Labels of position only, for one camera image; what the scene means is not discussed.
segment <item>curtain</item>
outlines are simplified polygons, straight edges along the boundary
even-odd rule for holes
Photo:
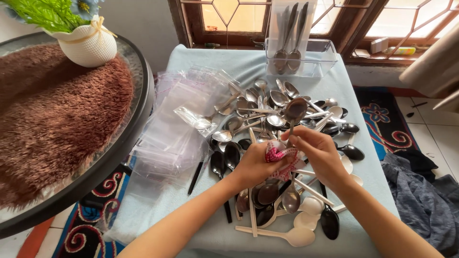
[[[399,79],[428,97],[448,95],[434,109],[459,113],[459,24],[409,66]]]

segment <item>rug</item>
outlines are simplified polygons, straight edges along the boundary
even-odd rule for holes
[[[118,212],[129,176],[118,166],[85,197],[86,203],[104,203],[101,211],[77,202],[70,213],[53,258],[114,258],[124,246],[102,240],[101,229],[110,227]]]
[[[380,160],[386,153],[419,150],[394,95],[385,87],[354,87],[360,109]]]
[[[20,209],[85,170],[127,122],[133,89],[119,56],[97,68],[55,44],[0,56],[0,209]]]

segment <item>brown fur mat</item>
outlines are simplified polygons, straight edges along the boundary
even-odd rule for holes
[[[59,45],[0,56],[0,208],[20,208],[103,149],[129,112],[133,83],[120,58],[84,68]]]

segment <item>polka dot cloth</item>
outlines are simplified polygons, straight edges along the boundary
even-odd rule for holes
[[[274,172],[274,174],[272,174],[269,178],[288,181],[291,177],[290,171],[301,169],[306,166],[306,163],[300,159],[304,156],[304,153],[299,151],[297,148],[287,148],[285,144],[275,140],[270,140],[268,142],[265,155],[266,162],[279,161],[285,156],[294,156],[296,158],[292,163],[283,166],[278,171]]]

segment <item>light blue tablecloth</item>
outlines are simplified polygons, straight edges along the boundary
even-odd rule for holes
[[[186,71],[194,64],[220,68],[238,80],[242,88],[251,86],[257,78],[265,78],[270,87],[275,88],[275,77],[267,78],[265,75],[265,62],[265,53],[260,50],[187,49],[179,45],[170,56],[168,70]],[[398,216],[341,57],[322,79],[289,78],[289,81],[298,88],[302,95],[312,96],[318,100],[333,97],[338,100],[340,106],[349,110],[346,120],[358,124],[361,128],[355,137],[354,145],[362,149],[366,155],[363,161],[353,162],[353,174],[361,177],[364,188],[389,211]],[[341,134],[336,137],[336,141],[342,146],[347,142],[348,137],[347,134]],[[129,242],[180,205],[215,184],[217,180],[217,177],[206,168],[201,171],[191,196],[187,195],[188,189],[171,187],[165,190],[153,207],[148,198],[127,195],[123,199],[113,226],[116,230],[109,231],[107,235],[112,239]],[[313,188],[319,191],[317,184],[314,184]],[[336,205],[341,204],[331,191],[328,191],[328,196]],[[187,245],[188,250],[181,255],[183,257],[216,257],[216,253],[219,253],[231,257],[263,258],[279,257],[279,254],[282,254],[282,257],[379,257],[372,241],[349,211],[344,211],[339,216],[341,229],[338,239],[331,241],[326,238],[322,228],[318,225],[314,231],[316,234],[314,243],[306,247],[295,248],[281,238],[267,236],[254,238],[251,234],[236,231],[236,225],[250,226],[249,213],[245,214],[242,221],[237,221],[233,214],[233,223],[228,224],[222,207],[194,235]],[[293,227],[294,217],[294,215],[278,217],[266,229],[288,232]]]

